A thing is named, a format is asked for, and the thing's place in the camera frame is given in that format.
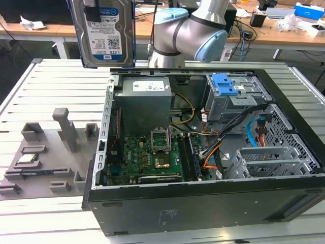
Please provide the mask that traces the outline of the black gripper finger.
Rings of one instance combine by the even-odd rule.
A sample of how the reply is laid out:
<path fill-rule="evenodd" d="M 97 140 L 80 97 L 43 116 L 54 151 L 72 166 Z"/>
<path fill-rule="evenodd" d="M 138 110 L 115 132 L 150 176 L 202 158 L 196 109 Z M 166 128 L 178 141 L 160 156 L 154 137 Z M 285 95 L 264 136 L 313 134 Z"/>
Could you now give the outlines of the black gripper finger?
<path fill-rule="evenodd" d="M 84 13 L 87 21 L 99 22 L 99 0 L 84 0 Z"/>

